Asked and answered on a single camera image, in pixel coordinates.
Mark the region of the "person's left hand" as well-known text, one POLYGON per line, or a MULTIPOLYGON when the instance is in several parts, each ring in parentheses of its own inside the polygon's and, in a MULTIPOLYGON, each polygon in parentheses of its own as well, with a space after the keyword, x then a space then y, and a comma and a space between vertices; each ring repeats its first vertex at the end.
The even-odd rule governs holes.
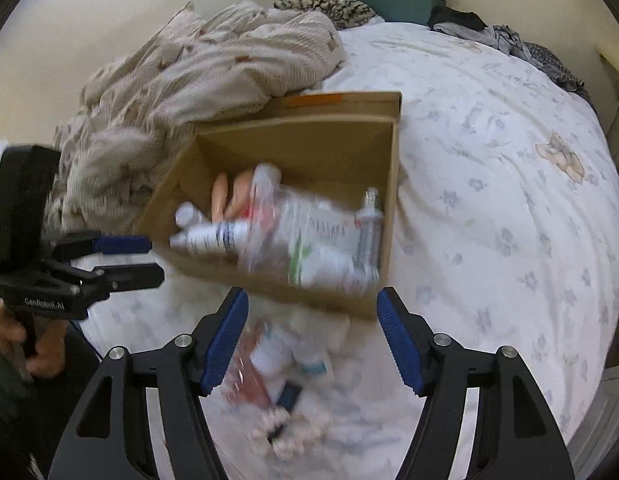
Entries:
POLYGON ((23 378, 50 378, 59 375, 65 365, 64 339, 67 322, 51 320, 37 337, 34 355, 24 357, 26 330, 6 310, 0 299, 0 353, 18 370, 23 378))

